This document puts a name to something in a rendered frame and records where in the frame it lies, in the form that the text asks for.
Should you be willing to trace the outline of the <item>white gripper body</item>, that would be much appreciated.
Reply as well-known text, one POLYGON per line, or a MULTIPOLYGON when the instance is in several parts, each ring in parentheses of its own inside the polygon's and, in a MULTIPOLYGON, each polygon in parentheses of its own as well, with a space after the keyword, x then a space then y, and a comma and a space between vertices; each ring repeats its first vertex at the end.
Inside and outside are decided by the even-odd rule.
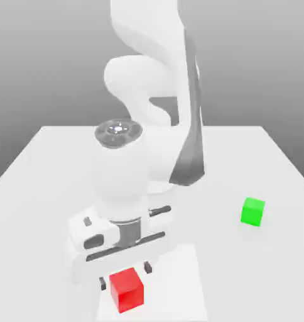
POLYGON ((173 215, 150 217, 146 234, 127 246, 114 245, 110 238, 95 231, 96 224, 106 224, 107 221, 88 218, 91 225, 84 227, 83 239, 76 229, 85 223, 76 217, 70 220, 70 269, 76 284, 98 279, 134 264, 151 262, 169 252, 173 246, 173 215))

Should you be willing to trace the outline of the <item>small red cube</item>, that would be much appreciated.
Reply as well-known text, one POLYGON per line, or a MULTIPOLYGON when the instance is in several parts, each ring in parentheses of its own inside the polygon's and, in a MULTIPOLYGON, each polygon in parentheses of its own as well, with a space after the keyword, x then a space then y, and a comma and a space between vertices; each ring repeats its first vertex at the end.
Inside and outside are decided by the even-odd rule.
POLYGON ((134 267, 111 274, 109 282, 111 296, 119 313, 144 304, 144 285, 134 267))

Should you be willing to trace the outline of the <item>small green cube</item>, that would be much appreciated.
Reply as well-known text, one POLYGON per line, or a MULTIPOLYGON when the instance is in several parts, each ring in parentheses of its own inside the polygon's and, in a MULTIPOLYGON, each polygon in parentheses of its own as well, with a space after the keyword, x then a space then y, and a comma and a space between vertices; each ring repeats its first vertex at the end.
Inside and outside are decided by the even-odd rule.
POLYGON ((260 226, 265 204, 262 200, 247 197, 242 207, 241 222, 252 226, 260 226))

